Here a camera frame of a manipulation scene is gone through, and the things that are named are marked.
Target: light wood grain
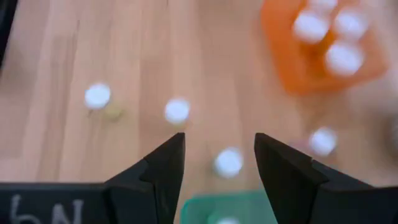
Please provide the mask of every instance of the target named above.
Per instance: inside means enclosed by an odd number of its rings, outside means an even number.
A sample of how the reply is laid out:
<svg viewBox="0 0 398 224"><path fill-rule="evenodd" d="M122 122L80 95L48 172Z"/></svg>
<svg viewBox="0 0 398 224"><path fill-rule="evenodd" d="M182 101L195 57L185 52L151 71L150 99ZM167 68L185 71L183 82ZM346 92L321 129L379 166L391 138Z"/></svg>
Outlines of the light wood grain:
<svg viewBox="0 0 398 224"><path fill-rule="evenodd" d="M398 57L392 0L364 0L387 57ZM176 131L163 118L190 101L180 205L195 194L259 186L253 142L287 143L331 126L339 147L320 159L370 184L397 185L384 140L398 112L398 74L331 95L288 96L259 24L261 0L20 0L0 79L0 179L104 181ZM84 90L106 82L125 113L88 116ZM222 149L243 150L235 179L211 171Z"/></svg>

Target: white ball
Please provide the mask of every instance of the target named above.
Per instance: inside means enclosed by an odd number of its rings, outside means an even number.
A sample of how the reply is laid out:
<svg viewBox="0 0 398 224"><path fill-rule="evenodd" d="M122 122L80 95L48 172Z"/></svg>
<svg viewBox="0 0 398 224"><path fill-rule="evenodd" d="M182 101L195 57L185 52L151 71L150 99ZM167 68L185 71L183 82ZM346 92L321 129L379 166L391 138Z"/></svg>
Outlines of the white ball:
<svg viewBox="0 0 398 224"><path fill-rule="evenodd" d="M239 149L228 147L215 159L215 171L224 178L232 178L239 174L243 166L243 157Z"/></svg>
<svg viewBox="0 0 398 224"><path fill-rule="evenodd" d="M303 42L319 43L329 31L329 22L312 11L302 11L293 24L294 34Z"/></svg>
<svg viewBox="0 0 398 224"><path fill-rule="evenodd" d="M358 9L346 8L336 16L333 27L342 38L358 40L369 28L369 22Z"/></svg>
<svg viewBox="0 0 398 224"><path fill-rule="evenodd" d="M170 100L165 107L165 118L168 122L177 125L188 119L190 111L189 102L183 99Z"/></svg>
<svg viewBox="0 0 398 224"><path fill-rule="evenodd" d="M227 218L222 218L216 222L217 224L240 224L239 220L237 218L233 217L227 217Z"/></svg>
<svg viewBox="0 0 398 224"><path fill-rule="evenodd" d="M320 128L309 140L309 145L318 156L328 156L337 145L337 135L330 128Z"/></svg>
<svg viewBox="0 0 398 224"><path fill-rule="evenodd" d="M308 6L319 12L330 13L337 6L337 0L309 0Z"/></svg>
<svg viewBox="0 0 398 224"><path fill-rule="evenodd" d="M85 91L85 105L91 110L103 109L111 99L111 89L103 83L97 83Z"/></svg>
<svg viewBox="0 0 398 224"><path fill-rule="evenodd" d="M325 56L326 67L341 77L354 75L363 65L365 55L361 48L341 40L328 49Z"/></svg>

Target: orange container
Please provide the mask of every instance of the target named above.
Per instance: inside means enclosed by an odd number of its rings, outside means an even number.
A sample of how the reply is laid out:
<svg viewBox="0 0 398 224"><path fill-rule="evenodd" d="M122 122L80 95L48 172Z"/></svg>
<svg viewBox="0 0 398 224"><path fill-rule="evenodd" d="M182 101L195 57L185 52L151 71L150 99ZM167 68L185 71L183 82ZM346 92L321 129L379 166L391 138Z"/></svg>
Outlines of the orange container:
<svg viewBox="0 0 398 224"><path fill-rule="evenodd" d="M283 86L289 93L307 94L335 91L383 75L387 70L384 54L370 24L358 45L365 54L362 67L352 76L339 77L325 70L323 57L300 50L302 43L292 32L292 18L303 7L305 0L267 0L261 10L262 28ZM332 13L332 21L345 6L357 1L340 0Z"/></svg>

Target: black plastic structure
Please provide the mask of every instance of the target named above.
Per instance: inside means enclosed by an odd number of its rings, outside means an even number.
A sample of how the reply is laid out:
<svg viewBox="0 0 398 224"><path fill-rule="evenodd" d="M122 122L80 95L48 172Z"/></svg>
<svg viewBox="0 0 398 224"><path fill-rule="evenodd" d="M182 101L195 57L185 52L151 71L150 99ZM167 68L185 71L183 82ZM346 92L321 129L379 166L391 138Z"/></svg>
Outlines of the black plastic structure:
<svg viewBox="0 0 398 224"><path fill-rule="evenodd" d="M371 187L265 134L254 150L278 224L398 223L398 187Z"/></svg>
<svg viewBox="0 0 398 224"><path fill-rule="evenodd" d="M0 223L172 224L185 160L178 133L98 184L0 184Z"/></svg>
<svg viewBox="0 0 398 224"><path fill-rule="evenodd" d="M0 0L0 66L6 51L16 7L17 0Z"/></svg>

